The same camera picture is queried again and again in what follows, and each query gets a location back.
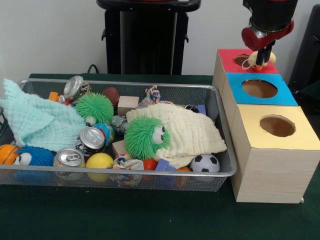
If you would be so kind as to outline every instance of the metal wire mesh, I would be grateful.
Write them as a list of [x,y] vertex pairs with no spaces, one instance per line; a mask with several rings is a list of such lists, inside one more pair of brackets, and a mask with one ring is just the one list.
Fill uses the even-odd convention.
[[[65,83],[61,80],[29,80],[21,87],[26,93],[37,94],[47,99],[51,91],[62,93]],[[90,82],[90,85],[93,92],[99,93],[107,87],[115,87],[121,96],[139,96],[140,99],[145,97],[145,84],[115,84],[93,81]],[[177,105],[204,104],[208,117],[215,121],[222,138],[226,140],[214,90],[202,86],[181,85],[159,85],[158,89],[161,100],[172,101]],[[7,123],[2,126],[0,133],[0,145],[9,144],[14,139]],[[230,142],[229,144],[227,142],[227,146],[232,149]],[[111,146],[106,148],[104,152],[114,157]],[[229,150],[218,153],[216,156],[220,162],[220,172],[226,173],[226,175],[216,176],[212,173],[209,176],[179,176],[174,172],[169,175],[120,174],[117,173],[117,170],[112,170],[114,173],[89,173],[70,172],[65,167],[62,167],[61,171],[21,170],[19,166],[16,166],[16,169],[4,169],[0,165],[0,184],[216,192],[226,180],[228,173],[232,171]]]

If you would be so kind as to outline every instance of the orange ball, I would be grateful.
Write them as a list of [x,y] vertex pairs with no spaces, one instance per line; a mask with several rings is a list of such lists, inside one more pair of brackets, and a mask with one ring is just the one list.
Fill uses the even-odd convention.
[[[178,172],[190,172],[190,169],[187,166],[181,167],[179,169],[177,169]],[[175,185],[178,188],[183,188],[184,185],[186,185],[187,181],[188,181],[188,176],[178,176],[175,180]]]
[[5,144],[0,146],[0,164],[13,164],[16,157],[20,154],[16,154],[19,148],[14,145]]

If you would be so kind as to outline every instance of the dark green table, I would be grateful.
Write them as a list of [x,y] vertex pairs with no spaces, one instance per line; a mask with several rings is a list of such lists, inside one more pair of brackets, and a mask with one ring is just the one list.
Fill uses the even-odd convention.
[[[212,80],[212,76],[83,76],[87,80],[188,84]],[[320,239],[319,170],[304,200],[304,204],[236,203],[229,179],[216,193],[2,185],[0,239]]]

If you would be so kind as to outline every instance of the green fuzzy ball toy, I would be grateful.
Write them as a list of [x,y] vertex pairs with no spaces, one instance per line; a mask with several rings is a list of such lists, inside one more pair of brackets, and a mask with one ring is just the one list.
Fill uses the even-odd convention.
[[95,123],[110,124],[114,116],[114,106],[111,101],[100,93],[89,93],[82,97],[75,106],[77,113],[84,119],[92,119],[87,122],[90,126]]
[[160,119],[140,116],[130,122],[124,135],[126,150],[140,160],[151,159],[170,144],[170,133]]

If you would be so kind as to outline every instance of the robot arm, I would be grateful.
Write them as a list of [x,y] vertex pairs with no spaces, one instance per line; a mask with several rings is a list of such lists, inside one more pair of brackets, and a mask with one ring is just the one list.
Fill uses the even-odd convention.
[[243,0],[252,17],[249,26],[242,30],[245,45],[258,51],[256,64],[268,62],[276,40],[291,33],[293,15],[298,0]]

